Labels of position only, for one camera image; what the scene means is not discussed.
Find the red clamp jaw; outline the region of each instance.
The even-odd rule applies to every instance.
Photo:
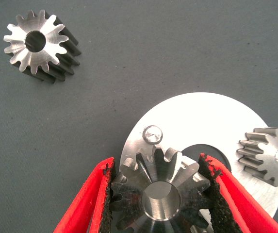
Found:
[[[76,195],[54,233],[86,233],[88,227],[89,233],[109,232],[112,175],[114,158],[100,162]]]
[[[254,200],[232,173],[217,159],[205,154],[200,159],[208,163],[213,180],[227,202],[234,221],[243,233],[278,233],[278,223]]]

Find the circular metal plate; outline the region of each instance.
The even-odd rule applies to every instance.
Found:
[[[151,150],[152,145],[142,137],[150,125],[162,130],[163,138],[158,145],[164,151],[169,147],[182,151],[196,144],[220,150],[228,159],[234,177],[270,216],[274,216],[278,208],[278,187],[245,172],[236,153],[241,148],[239,140],[245,139],[246,132],[267,127],[252,109],[213,93],[188,93],[167,99],[149,110],[135,125],[123,148],[121,164],[128,157],[135,159],[139,150]]]

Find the metal gear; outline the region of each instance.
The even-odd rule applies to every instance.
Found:
[[[197,171],[199,164],[169,148],[164,154],[153,146],[151,154],[137,153],[136,162],[128,158],[112,182],[111,209],[121,211],[119,230],[135,233],[190,233],[191,226],[208,226],[199,216],[210,200],[202,192],[209,180]]]
[[[248,140],[241,140],[243,155],[239,160],[245,171],[265,182],[278,186],[278,128],[256,128],[246,133]]]
[[[38,14],[28,12],[24,19],[16,16],[18,25],[8,24],[12,32],[4,41],[10,46],[4,52],[11,55],[10,63],[21,72],[53,83],[65,80],[65,73],[74,74],[71,65],[80,63],[74,58],[81,52],[78,41],[55,15],[45,10]]]

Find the gray cloth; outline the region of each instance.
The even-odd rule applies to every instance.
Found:
[[[80,42],[63,83],[20,73],[3,52],[7,24],[30,9]],[[0,0],[0,233],[52,232],[96,164],[119,164],[145,112],[198,91],[278,126],[278,0]]]

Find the spur gear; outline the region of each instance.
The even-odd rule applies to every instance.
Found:
[[[199,215],[210,200],[202,192],[209,180],[197,171],[199,164],[169,148],[164,154],[153,146],[152,154],[137,153],[136,162],[127,158],[112,182],[111,209],[121,211],[119,230],[135,233],[190,233],[191,226],[206,228]]]
[[[12,32],[4,41],[10,46],[4,52],[11,55],[10,63],[21,72],[53,83],[65,80],[65,73],[74,74],[71,66],[80,63],[74,58],[81,52],[78,41],[55,15],[45,10],[28,12],[24,19],[16,16],[18,25],[8,24]]]
[[[256,128],[246,137],[248,140],[240,141],[244,148],[237,150],[243,155],[239,162],[245,165],[245,171],[277,187],[278,128]]]

